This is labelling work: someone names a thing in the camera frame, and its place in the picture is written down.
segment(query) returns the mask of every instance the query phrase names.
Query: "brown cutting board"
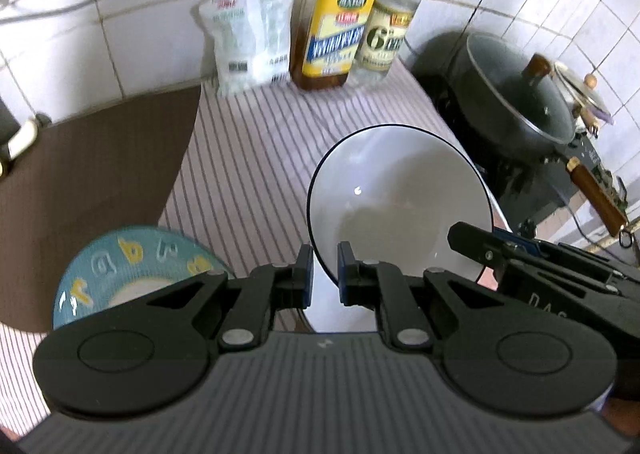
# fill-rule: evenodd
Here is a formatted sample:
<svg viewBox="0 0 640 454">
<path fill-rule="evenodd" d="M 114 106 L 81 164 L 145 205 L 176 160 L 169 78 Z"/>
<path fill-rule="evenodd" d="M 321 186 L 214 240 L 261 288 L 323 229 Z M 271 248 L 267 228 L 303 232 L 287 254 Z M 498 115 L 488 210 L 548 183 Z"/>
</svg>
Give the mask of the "brown cutting board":
<svg viewBox="0 0 640 454">
<path fill-rule="evenodd" d="M 90 241 L 156 225 L 200 88 L 144 96 L 47 127 L 0 182 L 0 321 L 49 331 L 66 266 Z"/>
</svg>

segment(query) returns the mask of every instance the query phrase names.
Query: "plastic bag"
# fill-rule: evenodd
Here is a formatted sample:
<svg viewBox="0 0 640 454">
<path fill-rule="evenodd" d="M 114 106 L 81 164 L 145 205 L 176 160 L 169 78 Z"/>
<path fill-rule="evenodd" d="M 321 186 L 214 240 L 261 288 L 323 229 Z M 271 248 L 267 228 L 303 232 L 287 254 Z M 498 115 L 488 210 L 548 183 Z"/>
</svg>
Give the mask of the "plastic bag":
<svg viewBox="0 0 640 454">
<path fill-rule="evenodd" d="M 199 8 L 215 42 L 218 93 L 289 78 L 293 0 L 206 0 Z"/>
</svg>

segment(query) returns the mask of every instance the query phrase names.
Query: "plastic bottle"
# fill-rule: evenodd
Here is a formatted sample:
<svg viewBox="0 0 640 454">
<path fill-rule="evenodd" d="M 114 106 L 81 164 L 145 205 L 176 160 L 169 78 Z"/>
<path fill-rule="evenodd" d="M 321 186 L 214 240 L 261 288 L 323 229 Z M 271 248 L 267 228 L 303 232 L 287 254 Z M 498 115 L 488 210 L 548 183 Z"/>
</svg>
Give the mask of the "plastic bottle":
<svg viewBox="0 0 640 454">
<path fill-rule="evenodd" d="M 356 52 L 350 82 L 370 84 L 386 76 L 420 1 L 375 0 Z"/>
<path fill-rule="evenodd" d="M 314 90 L 346 82 L 373 2 L 303 2 L 297 31 L 294 29 L 289 66 L 298 87 Z"/>
</svg>

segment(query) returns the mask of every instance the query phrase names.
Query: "yellow label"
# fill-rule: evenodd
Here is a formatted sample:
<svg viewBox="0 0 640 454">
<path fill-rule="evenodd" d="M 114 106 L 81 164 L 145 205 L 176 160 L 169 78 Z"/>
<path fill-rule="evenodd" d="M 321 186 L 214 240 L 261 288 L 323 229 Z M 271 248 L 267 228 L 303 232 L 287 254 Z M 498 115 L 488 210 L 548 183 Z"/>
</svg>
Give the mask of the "yellow label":
<svg viewBox="0 0 640 454">
<path fill-rule="evenodd" d="M 373 1 L 316 0 L 302 64 L 305 76 L 349 72 Z"/>
<path fill-rule="evenodd" d="M 94 307 L 94 300 L 89 297 L 89 294 L 84 290 L 86 290 L 86 281 L 76 277 L 74 279 L 74 283 L 71 285 L 71 290 L 69 290 L 69 295 L 71 297 L 76 297 L 77 300 L 87 307 Z"/>
<path fill-rule="evenodd" d="M 204 273 L 213 268 L 213 265 L 201 255 L 196 255 L 187 263 L 187 270 L 191 275 Z"/>
<path fill-rule="evenodd" d="M 369 23 L 356 60 L 371 71 L 388 71 L 396 57 L 404 34 L 414 14 L 388 8 L 379 2 L 373 5 Z"/>
<path fill-rule="evenodd" d="M 127 241 L 126 239 L 118 237 L 118 246 L 120 246 L 124 256 L 131 265 L 138 264 L 144 257 L 142 245 L 136 241 Z"/>
</svg>

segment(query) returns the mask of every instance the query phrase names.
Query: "bottle label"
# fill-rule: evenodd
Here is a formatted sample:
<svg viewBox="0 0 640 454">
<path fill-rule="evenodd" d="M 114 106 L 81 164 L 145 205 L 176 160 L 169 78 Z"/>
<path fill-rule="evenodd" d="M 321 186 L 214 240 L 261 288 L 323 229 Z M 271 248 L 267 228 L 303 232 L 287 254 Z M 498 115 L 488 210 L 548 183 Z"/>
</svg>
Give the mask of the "bottle label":
<svg viewBox="0 0 640 454">
<path fill-rule="evenodd" d="M 376 2 L 363 43 L 356 54 L 360 65 L 370 71 L 388 71 L 413 18 L 412 11 L 396 10 Z"/>
<path fill-rule="evenodd" d="M 351 69 L 374 0 L 316 0 L 302 73 L 309 78 Z"/>
</svg>

